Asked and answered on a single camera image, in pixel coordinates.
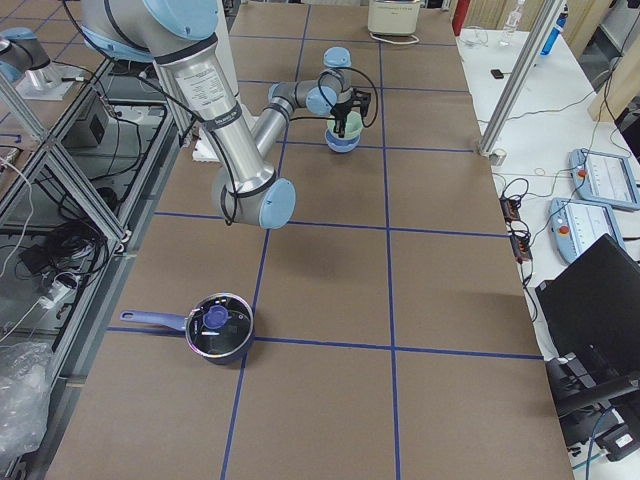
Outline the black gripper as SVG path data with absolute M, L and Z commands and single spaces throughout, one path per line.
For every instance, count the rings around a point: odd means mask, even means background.
M 331 115 L 334 118 L 333 133 L 338 137 L 344 137 L 347 129 L 347 117 L 352 110 L 353 102 L 347 100 L 332 106 Z

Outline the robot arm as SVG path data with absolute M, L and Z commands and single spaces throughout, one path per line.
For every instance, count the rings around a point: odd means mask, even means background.
M 61 75 L 49 54 L 35 33 L 26 27 L 1 31 L 1 73 L 9 82 L 26 77 L 37 91 L 61 84 Z
M 333 116 L 334 135 L 344 136 L 356 99 L 351 55 L 333 47 L 318 79 L 272 86 L 268 105 L 249 125 L 217 58 L 217 29 L 224 24 L 217 1 L 82 4 L 81 30 L 90 46 L 111 59 L 153 63 L 181 93 L 179 106 L 195 116 L 222 165 L 212 200 L 226 222 L 278 229 L 294 212 L 296 191 L 266 155 L 298 108 Z

